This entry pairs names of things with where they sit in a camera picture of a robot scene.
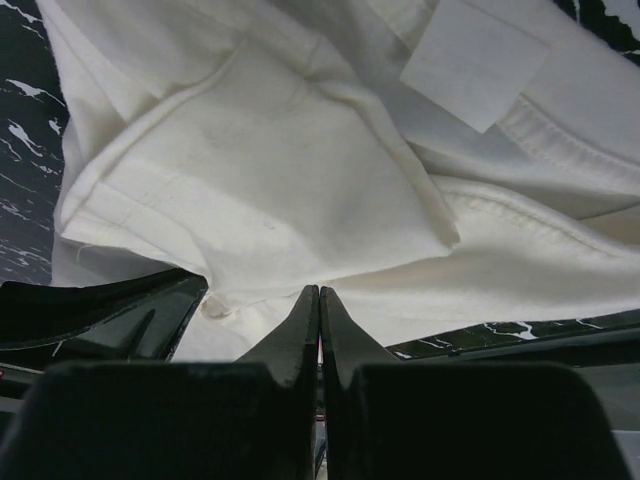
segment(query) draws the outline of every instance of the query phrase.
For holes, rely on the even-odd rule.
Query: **garment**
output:
[[[595,114],[638,72],[571,60],[593,38],[550,2],[471,3],[550,49],[483,134],[400,80],[427,2],[40,2],[71,113],[54,284],[204,275],[180,360],[237,358],[308,283],[383,344],[640,307],[640,109]],[[561,88],[594,65],[629,97]]]

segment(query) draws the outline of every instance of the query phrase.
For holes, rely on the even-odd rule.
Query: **fabric tag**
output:
[[[400,80],[484,133],[542,66],[549,47],[460,0],[442,0]]]

